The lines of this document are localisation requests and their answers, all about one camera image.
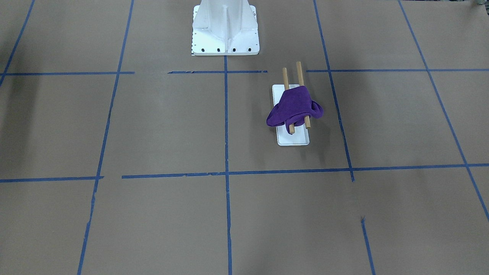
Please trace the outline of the purple microfiber towel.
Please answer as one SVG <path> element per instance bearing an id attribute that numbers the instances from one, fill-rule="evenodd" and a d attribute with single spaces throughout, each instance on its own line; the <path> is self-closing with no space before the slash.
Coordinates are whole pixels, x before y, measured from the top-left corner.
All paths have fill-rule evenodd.
<path id="1" fill-rule="evenodd" d="M 279 102 L 270 111 L 266 124 L 270 127 L 284 125 L 287 133 L 292 135 L 290 127 L 304 125 L 306 116 L 318 119 L 323 115 L 323 107 L 311 98 L 307 87 L 301 85 L 283 92 Z"/>

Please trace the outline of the white wooden-bar towel rack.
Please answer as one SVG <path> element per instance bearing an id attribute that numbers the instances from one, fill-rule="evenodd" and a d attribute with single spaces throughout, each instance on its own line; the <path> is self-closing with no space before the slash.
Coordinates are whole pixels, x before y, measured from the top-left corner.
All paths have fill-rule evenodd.
<path id="1" fill-rule="evenodd" d="M 304 85 L 304 76 L 302 64 L 300 61 L 296 62 L 296 71 L 298 74 L 298 84 L 289 84 L 289 89 Z M 284 85 L 272 86 L 272 98 L 274 105 L 278 104 L 283 92 L 285 91 Z M 286 125 L 276 127 L 277 143 L 279 146 L 307 146 L 309 144 L 308 130 L 311 128 L 311 121 L 309 116 L 304 117 L 304 124 L 301 126 L 290 125 L 289 129 L 291 134 L 286 130 Z"/>

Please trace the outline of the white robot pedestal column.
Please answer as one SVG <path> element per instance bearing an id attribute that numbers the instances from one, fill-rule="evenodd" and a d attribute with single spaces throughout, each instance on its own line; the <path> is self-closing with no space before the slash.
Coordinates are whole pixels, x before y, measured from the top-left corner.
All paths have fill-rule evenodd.
<path id="1" fill-rule="evenodd" d="M 248 0 L 202 0 L 193 8 L 191 54 L 245 56 L 260 52 L 256 7 Z"/>

